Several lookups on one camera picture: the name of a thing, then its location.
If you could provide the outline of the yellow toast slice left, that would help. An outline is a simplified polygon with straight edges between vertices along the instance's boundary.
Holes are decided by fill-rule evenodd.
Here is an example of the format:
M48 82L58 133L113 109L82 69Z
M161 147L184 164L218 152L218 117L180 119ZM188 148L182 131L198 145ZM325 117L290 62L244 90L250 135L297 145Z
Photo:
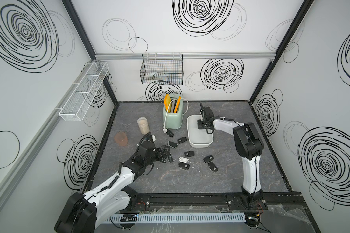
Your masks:
M169 94L165 95L165 99L164 99L164 106L165 106L165 110L168 111L169 107L171 107L171 97Z

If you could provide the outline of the white storage box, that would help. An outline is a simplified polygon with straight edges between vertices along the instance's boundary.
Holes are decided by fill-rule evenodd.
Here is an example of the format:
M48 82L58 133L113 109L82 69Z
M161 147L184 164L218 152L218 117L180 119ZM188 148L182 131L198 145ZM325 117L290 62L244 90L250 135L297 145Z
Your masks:
M213 143L213 135L207 134L206 129L198 129L201 115L191 115L187 118L188 142L193 148L207 148Z

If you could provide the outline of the black VW key bottom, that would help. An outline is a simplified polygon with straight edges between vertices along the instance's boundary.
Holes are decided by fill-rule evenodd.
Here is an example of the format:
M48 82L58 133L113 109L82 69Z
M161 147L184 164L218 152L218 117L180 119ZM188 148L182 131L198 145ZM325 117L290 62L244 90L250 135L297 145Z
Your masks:
M178 166L183 170L188 170L190 168L190 165L184 162L179 162Z

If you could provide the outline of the beige textured cup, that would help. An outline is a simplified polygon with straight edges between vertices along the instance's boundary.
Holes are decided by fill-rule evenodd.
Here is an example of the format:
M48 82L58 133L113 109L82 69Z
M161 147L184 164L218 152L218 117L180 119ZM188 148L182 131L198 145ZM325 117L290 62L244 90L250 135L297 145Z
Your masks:
M150 132L148 120L145 117L140 117L137 120L137 124L139 126L140 132L145 135Z

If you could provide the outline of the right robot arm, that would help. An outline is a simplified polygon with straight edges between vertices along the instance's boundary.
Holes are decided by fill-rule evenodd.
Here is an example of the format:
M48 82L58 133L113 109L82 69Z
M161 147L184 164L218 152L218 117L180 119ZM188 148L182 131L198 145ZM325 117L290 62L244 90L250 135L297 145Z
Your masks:
M201 119L197 122L199 130L213 134L215 130L223 131L234 138L235 148L243 161L244 180L241 202L251 209L263 198L260 182L260 159L264 144L256 126L252 122L237 122L232 118L214 115L210 107L200 104Z

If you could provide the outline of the white mesh wall shelf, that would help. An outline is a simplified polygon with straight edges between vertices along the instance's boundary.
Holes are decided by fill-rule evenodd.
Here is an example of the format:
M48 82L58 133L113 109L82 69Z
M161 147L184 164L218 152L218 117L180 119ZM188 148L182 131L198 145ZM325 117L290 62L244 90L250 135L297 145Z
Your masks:
M64 121L82 121L85 118L108 71L107 62L93 61L86 64L75 89L59 113Z

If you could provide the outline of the black VW key middle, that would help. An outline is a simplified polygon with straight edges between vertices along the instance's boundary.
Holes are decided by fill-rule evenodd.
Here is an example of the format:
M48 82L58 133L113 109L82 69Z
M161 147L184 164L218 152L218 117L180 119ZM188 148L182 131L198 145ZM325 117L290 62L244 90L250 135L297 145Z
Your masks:
M184 153L185 158L189 158L189 157L193 157L193 156L195 156L194 151L187 151Z

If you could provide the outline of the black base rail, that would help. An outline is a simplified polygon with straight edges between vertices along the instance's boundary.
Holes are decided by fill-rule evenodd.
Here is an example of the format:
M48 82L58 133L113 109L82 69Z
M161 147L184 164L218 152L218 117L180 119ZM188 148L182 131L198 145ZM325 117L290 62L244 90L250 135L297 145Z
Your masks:
M129 202L126 212L154 211L162 207L216 206L229 211L254 212L267 210L269 205L302 204L299 192L264 192L260 200L248 204L242 193L139 193Z

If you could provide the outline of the black VW key upper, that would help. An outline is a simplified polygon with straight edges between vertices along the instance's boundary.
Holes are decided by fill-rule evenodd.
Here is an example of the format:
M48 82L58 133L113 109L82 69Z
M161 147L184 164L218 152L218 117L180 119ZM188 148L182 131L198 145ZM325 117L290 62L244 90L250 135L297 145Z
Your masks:
M178 144L185 143L186 141L187 141L186 137L181 137L181 138L178 139Z

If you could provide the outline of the orange toast slice right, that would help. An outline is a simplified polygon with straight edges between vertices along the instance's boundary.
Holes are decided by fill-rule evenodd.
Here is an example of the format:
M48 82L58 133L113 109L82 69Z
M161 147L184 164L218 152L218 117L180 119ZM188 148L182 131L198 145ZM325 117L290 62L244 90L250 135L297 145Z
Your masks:
M181 103L181 96L179 96L174 103L174 105L175 105L174 110L173 110L174 114L176 114L178 112L178 108L179 108L180 103Z

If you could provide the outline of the black vw key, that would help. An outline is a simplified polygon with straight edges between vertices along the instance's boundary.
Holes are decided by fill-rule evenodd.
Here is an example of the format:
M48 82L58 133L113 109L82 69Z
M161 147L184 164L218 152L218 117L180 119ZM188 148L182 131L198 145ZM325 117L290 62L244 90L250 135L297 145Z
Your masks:
M190 165L184 162L179 162L178 166L183 170L188 170L190 168Z
M189 158L189 157L193 157L193 156L195 156L194 151L187 151L184 153L185 158Z
M187 141L186 137L181 137L181 138L178 139L178 144L185 143L186 141Z

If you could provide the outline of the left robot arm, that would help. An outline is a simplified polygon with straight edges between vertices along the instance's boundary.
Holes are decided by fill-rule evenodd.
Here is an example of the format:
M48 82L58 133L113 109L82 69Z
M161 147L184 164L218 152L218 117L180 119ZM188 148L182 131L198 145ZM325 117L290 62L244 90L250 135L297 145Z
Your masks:
M119 164L117 173L88 192L72 194L55 224L55 232L93 233L113 214L127 208L137 195L130 184L161 160L155 140L152 133L145 134L134 154Z

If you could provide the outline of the black silver key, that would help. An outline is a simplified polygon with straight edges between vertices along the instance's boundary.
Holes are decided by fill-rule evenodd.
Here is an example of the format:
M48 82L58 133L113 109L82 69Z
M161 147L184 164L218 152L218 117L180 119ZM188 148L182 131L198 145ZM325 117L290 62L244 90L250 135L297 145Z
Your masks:
M176 149L178 147L178 144L172 141L168 141L168 146L170 148Z

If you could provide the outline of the green toaster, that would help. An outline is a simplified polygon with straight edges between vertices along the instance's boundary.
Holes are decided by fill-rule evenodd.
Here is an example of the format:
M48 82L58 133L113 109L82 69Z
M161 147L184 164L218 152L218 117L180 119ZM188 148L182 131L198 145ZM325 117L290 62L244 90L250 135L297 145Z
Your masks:
M176 99L181 96L180 94L172 93L170 94L171 97L171 108L167 112L165 110L165 106L163 106L163 125L167 129L179 129L182 126L182 121L183 121L183 108L184 108L184 101L183 97L181 96L181 103L178 108L178 112L176 114L173 113L174 110L174 103Z

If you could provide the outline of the black chrome Bentley key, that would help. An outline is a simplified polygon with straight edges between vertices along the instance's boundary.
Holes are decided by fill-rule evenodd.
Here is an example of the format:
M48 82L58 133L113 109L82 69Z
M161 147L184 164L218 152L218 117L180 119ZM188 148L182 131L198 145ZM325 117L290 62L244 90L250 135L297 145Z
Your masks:
M172 157L172 155L170 153L167 155L167 159L168 159L169 163L173 163L174 162L174 159L173 159L173 157Z

